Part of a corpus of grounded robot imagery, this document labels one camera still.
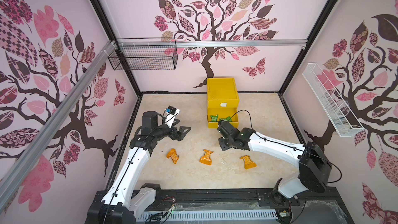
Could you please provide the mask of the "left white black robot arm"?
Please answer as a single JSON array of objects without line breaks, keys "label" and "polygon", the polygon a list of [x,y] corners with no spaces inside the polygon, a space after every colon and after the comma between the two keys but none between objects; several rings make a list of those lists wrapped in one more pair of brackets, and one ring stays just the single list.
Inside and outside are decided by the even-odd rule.
[{"label": "left white black robot arm", "polygon": [[158,141],[163,138],[182,141],[190,127],[176,128],[180,110],[169,106],[164,114],[145,112],[142,125],[130,142],[126,161],[110,190],[100,200],[91,204],[87,213],[87,224],[134,224],[141,214],[160,200],[158,184],[145,184],[137,194],[133,191],[138,178],[149,161]]}]

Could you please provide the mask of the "yellow plastic drawer cabinet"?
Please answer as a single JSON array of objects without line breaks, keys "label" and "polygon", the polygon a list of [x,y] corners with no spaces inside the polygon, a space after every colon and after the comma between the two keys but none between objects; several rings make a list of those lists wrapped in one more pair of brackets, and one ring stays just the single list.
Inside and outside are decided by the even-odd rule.
[{"label": "yellow plastic drawer cabinet", "polygon": [[[216,129],[220,118],[231,117],[232,126],[238,127],[237,108],[239,96],[235,79],[208,78],[207,79],[207,122],[210,129]],[[210,122],[210,115],[218,115],[218,122]]]}]

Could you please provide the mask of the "green cookie packet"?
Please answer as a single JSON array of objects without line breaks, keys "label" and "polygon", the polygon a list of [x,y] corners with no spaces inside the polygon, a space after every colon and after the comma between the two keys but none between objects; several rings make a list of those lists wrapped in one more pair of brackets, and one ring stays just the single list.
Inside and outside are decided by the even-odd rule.
[{"label": "green cookie packet", "polygon": [[231,121],[232,121],[232,118],[229,116],[229,117],[226,117],[226,118],[220,118],[219,120],[220,120],[220,121],[231,122]]},{"label": "green cookie packet", "polygon": [[218,122],[219,116],[218,115],[210,115],[210,122]]}]

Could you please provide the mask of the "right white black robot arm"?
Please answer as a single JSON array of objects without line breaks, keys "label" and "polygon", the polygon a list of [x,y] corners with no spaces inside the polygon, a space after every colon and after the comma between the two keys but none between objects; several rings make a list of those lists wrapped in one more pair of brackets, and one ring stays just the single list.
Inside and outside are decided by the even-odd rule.
[{"label": "right white black robot arm", "polygon": [[217,131],[222,135],[219,144],[223,151],[234,148],[261,152],[298,169],[289,177],[280,178],[275,184],[269,198],[276,205],[283,206],[291,198],[305,191],[320,194],[326,191],[332,163],[316,143],[284,142],[250,128],[243,128],[240,131],[224,120],[218,122]]}]

